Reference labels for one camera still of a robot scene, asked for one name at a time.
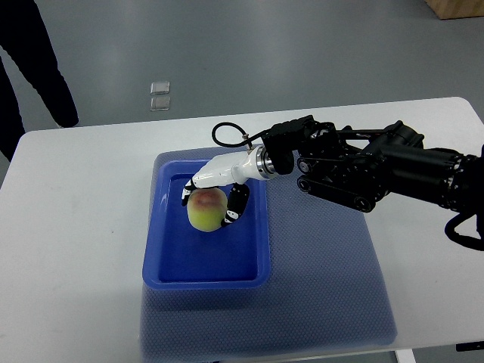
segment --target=white table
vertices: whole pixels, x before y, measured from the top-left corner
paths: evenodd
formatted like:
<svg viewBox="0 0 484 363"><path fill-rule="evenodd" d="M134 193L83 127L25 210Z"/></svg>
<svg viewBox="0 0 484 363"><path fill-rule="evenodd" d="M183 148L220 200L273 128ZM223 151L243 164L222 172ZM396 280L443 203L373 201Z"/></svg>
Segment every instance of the white table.
<svg viewBox="0 0 484 363"><path fill-rule="evenodd" d="M210 132L222 120L253 135L308 114L354 129L401 119L426 136L425 147L463 154L480 155L484 141L484 125L461 98L30 132L0 189L0 361L141 361L156 156L214 146ZM238 141L222 130L220 138ZM385 350L484 340L484 253L447 239L453 215L391 194L365 216L399 333Z"/></svg>

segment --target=peach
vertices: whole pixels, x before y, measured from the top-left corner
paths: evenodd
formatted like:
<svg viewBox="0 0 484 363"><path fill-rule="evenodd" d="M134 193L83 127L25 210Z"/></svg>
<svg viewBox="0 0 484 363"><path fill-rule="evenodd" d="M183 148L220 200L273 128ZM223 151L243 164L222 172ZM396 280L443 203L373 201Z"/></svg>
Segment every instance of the peach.
<svg viewBox="0 0 484 363"><path fill-rule="evenodd" d="M227 212L227 196L218 188L196 189L188 198L188 220L203 232L216 231Z"/></svg>

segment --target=white robotic hand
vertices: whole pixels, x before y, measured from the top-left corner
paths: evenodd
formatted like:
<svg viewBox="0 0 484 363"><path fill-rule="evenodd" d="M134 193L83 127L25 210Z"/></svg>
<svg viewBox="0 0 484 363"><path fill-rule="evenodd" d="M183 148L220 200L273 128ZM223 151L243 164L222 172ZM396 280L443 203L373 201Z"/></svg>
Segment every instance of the white robotic hand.
<svg viewBox="0 0 484 363"><path fill-rule="evenodd" d="M191 193L198 188L223 187L233 184L228 195L227 213L222 227L235 222L244 213L250 190L245 185L249 178L268 180L277 175L265 147L259 145L249 151L218 155L203 166L185 185L181 205L186 206Z"/></svg>

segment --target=person's leg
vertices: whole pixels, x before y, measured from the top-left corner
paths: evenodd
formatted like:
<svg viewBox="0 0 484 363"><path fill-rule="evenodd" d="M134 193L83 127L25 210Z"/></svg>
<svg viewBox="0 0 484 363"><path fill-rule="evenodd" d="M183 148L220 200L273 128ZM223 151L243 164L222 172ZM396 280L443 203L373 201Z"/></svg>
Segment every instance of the person's leg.
<svg viewBox="0 0 484 363"><path fill-rule="evenodd" d="M33 0L2 0L5 18L1 46L12 57L26 80L37 90L54 121L63 127L78 123L76 106Z"/></svg>
<svg viewBox="0 0 484 363"><path fill-rule="evenodd" d="M17 98L0 59L0 151L12 161L18 141L25 134Z"/></svg>

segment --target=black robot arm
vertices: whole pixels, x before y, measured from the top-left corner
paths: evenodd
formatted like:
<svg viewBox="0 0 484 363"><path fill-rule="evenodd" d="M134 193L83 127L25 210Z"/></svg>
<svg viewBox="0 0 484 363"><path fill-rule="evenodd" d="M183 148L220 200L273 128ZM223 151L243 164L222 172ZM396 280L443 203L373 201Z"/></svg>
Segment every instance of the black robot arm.
<svg viewBox="0 0 484 363"><path fill-rule="evenodd" d="M455 231L476 215L479 236L484 233L482 155L424 149L423 139L402 121L381 130L336 130L333 123L318 123L312 116L277 124L262 135L278 174L292 172L293 150L298 151L302 191L366 213L390 192L438 204L459 213L445 227L449 239L484 250L481 240ZM348 140L367 140L368 145L360 149Z"/></svg>

